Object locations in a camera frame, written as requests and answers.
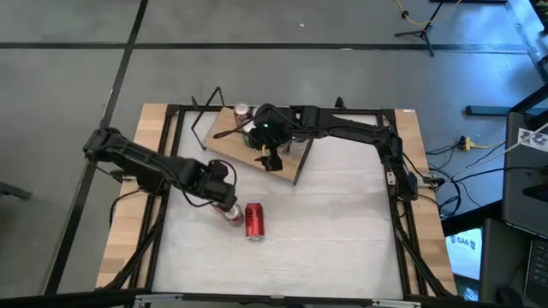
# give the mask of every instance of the plywood edge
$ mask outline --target plywood edge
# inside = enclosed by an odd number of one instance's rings
[[[416,111],[394,111],[397,131],[403,140],[403,151],[422,174],[428,173],[430,169],[428,168],[428,161],[420,133],[419,118]],[[419,194],[433,198],[434,200],[436,199],[436,195],[432,189],[426,187],[419,188]],[[447,248],[445,245],[443,245],[443,248],[439,248],[438,244],[439,242],[445,242],[444,231],[439,219],[438,206],[431,200],[422,197],[419,197],[419,199],[413,201],[411,204],[421,255],[444,287],[453,294],[456,294],[456,284],[453,279]],[[437,252],[433,252],[433,246],[438,249]],[[408,273],[410,281],[413,282],[413,293],[415,293],[418,288],[416,287],[416,275],[414,274],[414,264],[412,262],[408,262]]]
[[[135,132],[135,143],[154,151],[158,149],[167,106],[168,104],[143,104]],[[119,195],[135,189],[137,189],[135,181],[124,182]],[[96,287],[103,287],[109,283],[133,255],[145,214],[146,199],[145,193],[138,192],[118,202],[105,245]]]

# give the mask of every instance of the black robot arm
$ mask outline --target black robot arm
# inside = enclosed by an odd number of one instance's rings
[[[408,172],[403,160],[402,139],[390,127],[345,120],[316,106],[289,106],[288,111],[281,111],[271,104],[259,107],[253,124],[255,128],[249,133],[250,142],[257,149],[263,145],[270,149],[268,157],[260,158],[269,171],[283,167],[276,148],[291,138],[338,137],[375,146],[381,163],[396,179],[396,196],[404,201],[418,197],[417,178]]]
[[[168,181],[183,192],[216,202],[226,211],[236,201],[234,186],[224,182],[229,171],[218,160],[205,165],[192,158],[166,157],[126,139],[112,127],[95,130],[84,152],[90,161],[115,163],[134,175],[147,193],[162,194]]]

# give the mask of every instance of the concrete floor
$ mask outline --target concrete floor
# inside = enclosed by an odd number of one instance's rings
[[[139,4],[3,0],[0,43],[125,43]],[[418,21],[436,6],[403,4]],[[511,5],[543,56],[548,49],[528,2]],[[503,5],[448,4],[443,11],[434,44],[523,44]],[[410,44],[392,34],[416,28],[385,0],[151,0],[137,41]],[[0,198],[0,297],[39,292],[83,169],[81,147],[101,119],[121,58],[122,50],[0,50],[0,180],[34,192],[25,202]],[[190,104],[191,95],[205,99],[221,86],[229,104],[331,106],[342,96],[352,107],[416,109],[426,149],[463,134],[490,144],[503,139],[504,119],[466,117],[463,107],[510,106],[541,85],[530,56],[519,51],[438,51],[430,58],[411,50],[136,50],[111,126],[131,138],[143,103]],[[445,169],[457,172],[483,154],[458,151]],[[486,204],[500,198],[502,174],[467,184]],[[438,200],[452,196],[451,189]],[[93,288],[118,191],[115,181],[95,175],[61,292]],[[460,211],[473,207],[464,197]]]

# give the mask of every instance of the wooden table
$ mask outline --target wooden table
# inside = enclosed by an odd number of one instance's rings
[[[141,111],[134,142],[154,151],[158,150],[158,144],[162,128],[164,126],[167,104],[144,104]],[[414,110],[395,110],[396,125],[400,137],[403,139],[405,153],[413,161],[421,173],[428,172],[425,149],[420,135],[419,122]],[[165,155],[169,155],[173,136],[175,134],[175,121],[173,117],[168,134]],[[120,194],[128,193],[137,188],[134,181],[124,182]],[[419,193],[435,198],[435,194],[428,188],[420,188]],[[116,273],[123,267],[133,254],[139,239],[141,223],[145,211],[146,195],[142,192],[124,198],[118,202],[114,215],[109,239],[104,250],[103,262],[98,274],[97,287],[109,283]],[[420,252],[434,275],[452,293],[456,294],[456,285],[451,271],[445,237],[439,219],[438,208],[430,200],[419,198],[413,202],[414,221],[417,230]],[[137,287],[145,286],[145,276],[150,255],[146,254],[141,263],[141,269]],[[414,264],[407,256],[408,273],[411,291],[418,294]]]

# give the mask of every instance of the black wire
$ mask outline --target black wire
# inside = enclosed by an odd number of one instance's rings
[[[503,145],[504,145],[504,143],[495,146],[492,150],[489,151],[489,153],[485,154],[483,157],[481,157],[480,159],[478,159],[475,163],[469,164],[468,166],[466,166],[466,168],[470,168],[470,167],[474,166],[476,163],[479,163],[482,159],[485,159],[486,157],[490,156],[491,153],[493,153],[496,149],[498,149],[499,147],[501,147],[501,146],[503,146]]]
[[[95,165],[95,168],[96,168],[97,170],[103,172],[104,174],[110,176],[110,177],[114,177],[114,176],[112,176],[112,175],[110,174],[110,172],[105,171],[104,169],[102,169],[101,167],[99,167],[97,164]]]
[[[442,175],[445,175],[447,176],[447,178],[449,179],[449,181],[453,184],[453,187],[455,187],[455,190],[456,190],[456,196],[453,196],[451,198],[448,198],[447,200],[445,200],[442,204],[439,205],[439,210],[441,211],[443,209],[444,206],[446,206],[447,204],[451,204],[453,202],[456,201],[456,205],[455,205],[455,209],[453,209],[448,215],[444,215],[445,217],[449,217],[449,216],[453,216],[461,207],[461,202],[462,202],[462,196],[461,196],[461,189],[459,188],[459,186],[457,185],[457,183],[453,180],[453,177],[452,175],[450,175],[449,173],[441,170],[441,169],[438,169],[436,168],[436,166],[432,165],[430,163],[431,166],[433,166],[433,170],[434,171],[437,171],[439,172],[440,174]]]
[[[426,198],[426,199],[432,201],[433,203],[435,203],[435,204],[439,207],[438,201],[434,200],[433,198],[430,198],[430,197],[428,197],[428,196],[422,195],[422,194],[420,194],[420,193],[419,193],[419,197]]]
[[[455,148],[451,149],[451,155],[449,155],[449,159],[441,166],[437,167],[438,169],[443,169],[447,164],[451,161],[451,158],[453,158],[453,153],[455,153]]]
[[[527,170],[547,170],[546,167],[506,167],[506,168],[497,168],[497,169],[491,169],[491,170],[487,170],[487,171],[483,171],[483,172],[479,172],[477,174],[472,174],[472,175],[467,175],[461,179],[458,179],[458,180],[453,180],[454,182],[458,183],[460,181],[464,181],[466,179],[469,179],[471,177],[474,177],[474,176],[478,176],[478,175],[484,175],[484,174],[488,174],[488,173],[491,173],[491,172],[497,172],[497,171],[503,171],[503,170],[513,170],[513,169],[527,169]]]
[[[403,156],[405,157],[405,159],[408,160],[409,164],[411,165],[411,168],[413,168],[414,172],[416,172],[423,180],[425,180],[425,182],[428,182],[425,178],[424,175],[422,175],[421,172],[419,172],[419,170],[414,166],[414,163],[411,162],[411,159],[409,159],[409,157],[407,155],[405,155],[405,152],[402,152]]]
[[[128,196],[131,196],[134,193],[138,193],[139,191],[140,191],[140,189],[137,189],[137,190],[132,191],[132,192],[127,192],[127,193],[124,193],[123,195],[119,196],[118,198],[114,199],[114,202],[112,202],[112,205],[110,206],[109,226],[112,226],[112,220],[114,218],[114,209],[116,208],[116,204],[118,203],[118,201],[120,201],[121,199],[126,198]]]
[[[455,149],[460,144],[460,141],[456,141],[453,145],[444,145],[440,148],[437,148],[435,150],[427,151],[426,155],[440,155],[444,154],[445,152],[451,151]]]
[[[474,204],[476,204],[477,207],[479,207],[481,209],[481,204],[477,203],[474,199],[472,199],[472,197],[470,197],[470,193],[468,193],[468,189],[466,187],[466,185],[464,183],[459,183],[462,185],[462,187],[464,187],[464,192],[466,193],[466,195],[468,196],[468,198],[470,199],[470,201],[472,201]]]

